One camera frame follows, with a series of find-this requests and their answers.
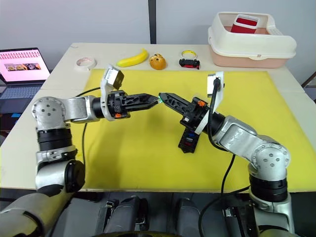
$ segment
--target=red container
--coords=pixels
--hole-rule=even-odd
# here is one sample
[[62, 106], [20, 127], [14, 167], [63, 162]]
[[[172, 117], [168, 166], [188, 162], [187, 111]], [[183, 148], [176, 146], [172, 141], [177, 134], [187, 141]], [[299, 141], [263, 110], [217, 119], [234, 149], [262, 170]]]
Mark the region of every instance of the red container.
[[238, 14], [234, 21], [231, 32], [254, 34], [256, 32], [258, 23], [259, 23], [259, 18], [257, 17]]

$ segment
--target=banana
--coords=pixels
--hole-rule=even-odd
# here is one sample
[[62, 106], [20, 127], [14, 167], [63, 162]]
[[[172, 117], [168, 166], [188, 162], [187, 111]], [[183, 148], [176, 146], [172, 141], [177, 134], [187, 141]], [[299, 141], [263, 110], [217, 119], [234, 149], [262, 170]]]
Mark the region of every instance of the banana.
[[117, 65], [119, 67], [133, 66], [133, 65], [144, 62], [147, 57], [148, 57], [148, 52], [142, 48], [142, 52], [140, 54], [137, 54], [136, 56], [133, 56], [130, 58], [124, 58], [124, 59], [118, 61]]

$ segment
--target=laptop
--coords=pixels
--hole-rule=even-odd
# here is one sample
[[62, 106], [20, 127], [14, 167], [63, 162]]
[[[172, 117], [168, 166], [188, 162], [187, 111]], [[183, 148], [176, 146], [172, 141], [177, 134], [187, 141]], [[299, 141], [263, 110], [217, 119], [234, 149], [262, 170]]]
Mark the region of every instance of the laptop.
[[0, 114], [22, 113], [49, 76], [38, 48], [0, 50]]

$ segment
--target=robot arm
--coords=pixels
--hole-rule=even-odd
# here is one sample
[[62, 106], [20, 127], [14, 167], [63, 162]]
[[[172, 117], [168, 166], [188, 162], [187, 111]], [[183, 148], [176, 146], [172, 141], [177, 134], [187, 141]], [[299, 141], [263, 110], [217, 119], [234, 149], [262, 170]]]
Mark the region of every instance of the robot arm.
[[127, 95], [119, 89], [121, 71], [109, 67], [101, 80], [101, 98], [70, 99], [43, 97], [32, 107], [37, 121], [39, 151], [36, 153], [36, 190], [23, 196], [0, 213], [0, 236], [44, 236], [84, 185], [85, 167], [75, 160], [69, 122], [85, 123], [106, 118], [130, 117], [129, 112], [149, 109], [158, 98], [149, 94]]
[[[209, 75], [208, 80], [220, 80], [219, 95], [216, 96], [214, 108], [223, 98], [223, 73]], [[209, 86], [208, 95], [212, 95], [213, 87]], [[186, 101], [176, 94], [160, 93], [164, 104], [183, 115], [180, 123], [186, 128], [200, 134], [208, 134], [207, 102], [194, 97], [192, 102]], [[213, 113], [211, 122], [211, 139], [220, 149], [226, 150], [249, 161], [250, 180], [249, 194], [255, 203], [255, 217], [258, 226], [271, 226], [268, 220], [278, 221], [273, 226], [294, 233], [291, 210], [291, 198], [287, 192], [286, 168], [290, 155], [286, 147], [269, 136], [258, 135], [248, 124], [233, 116]]]

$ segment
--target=white plastic basket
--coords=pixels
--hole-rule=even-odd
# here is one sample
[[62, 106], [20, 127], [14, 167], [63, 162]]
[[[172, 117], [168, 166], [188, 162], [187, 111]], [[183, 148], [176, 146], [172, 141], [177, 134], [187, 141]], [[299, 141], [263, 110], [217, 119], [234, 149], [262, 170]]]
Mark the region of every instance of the white plastic basket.
[[[238, 14], [259, 18], [254, 34], [231, 33]], [[296, 41], [284, 36], [269, 14], [219, 12], [208, 28], [213, 62], [224, 67], [277, 68], [296, 54]]]

